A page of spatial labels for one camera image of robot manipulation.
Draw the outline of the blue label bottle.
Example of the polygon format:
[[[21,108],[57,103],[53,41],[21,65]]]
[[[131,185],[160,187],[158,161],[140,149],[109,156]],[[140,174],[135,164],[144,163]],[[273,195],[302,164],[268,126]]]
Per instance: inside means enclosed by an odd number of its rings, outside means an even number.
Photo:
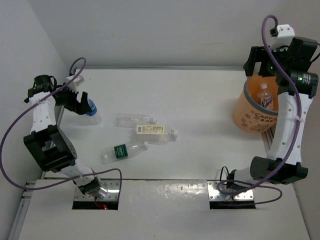
[[[92,125],[100,124],[102,117],[98,112],[97,106],[91,99],[88,99],[87,102],[90,107],[90,111],[85,114],[87,116],[87,119],[90,121]]]

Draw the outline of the square clear bottle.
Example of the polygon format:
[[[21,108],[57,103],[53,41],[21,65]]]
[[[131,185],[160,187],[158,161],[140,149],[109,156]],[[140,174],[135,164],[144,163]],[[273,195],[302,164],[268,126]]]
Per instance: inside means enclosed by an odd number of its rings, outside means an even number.
[[[260,90],[257,94],[257,102],[260,106],[262,106],[265,109],[274,109],[273,95],[268,90],[268,85],[266,83],[262,83],[260,85]]]

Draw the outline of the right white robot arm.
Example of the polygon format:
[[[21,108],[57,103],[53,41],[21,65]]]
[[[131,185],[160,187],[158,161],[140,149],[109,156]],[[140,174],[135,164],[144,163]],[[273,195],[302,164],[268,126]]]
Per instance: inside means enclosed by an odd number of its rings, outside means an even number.
[[[294,37],[289,45],[276,50],[252,47],[244,65],[247,76],[260,62],[259,75],[275,77],[278,86],[278,114],[273,142],[266,157],[255,156],[250,167],[233,170],[226,189],[239,191],[246,184],[254,187],[268,182],[288,185],[305,179],[308,169],[302,167],[301,141],[308,110],[317,94],[319,77],[309,72],[319,43],[305,37]]]

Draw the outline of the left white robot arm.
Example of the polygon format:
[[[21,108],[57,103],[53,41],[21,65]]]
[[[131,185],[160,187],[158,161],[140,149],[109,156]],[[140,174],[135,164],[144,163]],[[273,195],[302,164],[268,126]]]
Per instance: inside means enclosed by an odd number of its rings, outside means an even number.
[[[77,87],[84,78],[69,76],[70,84],[58,90],[53,76],[39,75],[28,89],[26,103],[33,106],[33,123],[30,134],[23,138],[24,145],[44,172],[61,173],[72,179],[84,195],[103,199],[108,190],[94,171],[78,161],[76,149],[60,129],[55,117],[55,108],[64,107],[78,115],[93,117],[97,113],[94,103],[83,92],[77,100]]]

